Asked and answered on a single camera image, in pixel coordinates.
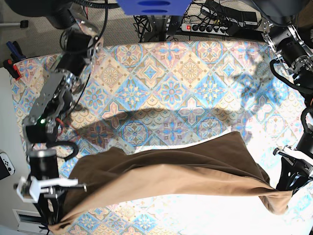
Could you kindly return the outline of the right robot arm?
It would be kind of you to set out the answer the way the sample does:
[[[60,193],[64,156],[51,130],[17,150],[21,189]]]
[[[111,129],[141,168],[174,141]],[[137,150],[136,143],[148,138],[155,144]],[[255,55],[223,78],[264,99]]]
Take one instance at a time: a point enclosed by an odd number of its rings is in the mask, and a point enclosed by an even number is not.
[[[60,37],[62,54],[51,67],[40,95],[22,121],[30,173],[20,178],[15,189],[22,201],[36,207],[44,228],[61,220],[69,190],[87,188],[76,179],[60,178],[56,152],[57,146],[70,147],[72,152],[65,161],[79,152],[74,142],[58,140],[58,130],[62,120],[69,116],[82,97],[88,84],[82,74],[92,67],[94,57],[103,45],[103,31],[75,8],[77,4],[94,6],[84,0],[57,2],[46,14],[53,26],[63,30]]]

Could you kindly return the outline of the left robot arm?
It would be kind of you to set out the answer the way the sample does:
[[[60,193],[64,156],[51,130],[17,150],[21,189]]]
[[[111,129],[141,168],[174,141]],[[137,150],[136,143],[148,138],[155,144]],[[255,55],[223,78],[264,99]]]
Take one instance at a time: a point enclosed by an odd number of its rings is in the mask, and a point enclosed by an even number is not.
[[[298,192],[313,180],[313,127],[306,116],[313,114],[313,53],[301,39],[294,21],[308,5],[307,0],[253,0],[251,6],[266,20],[263,38],[275,58],[269,63],[272,74],[304,97],[300,121],[304,133],[295,149],[276,148],[282,169],[276,186],[279,191]]]

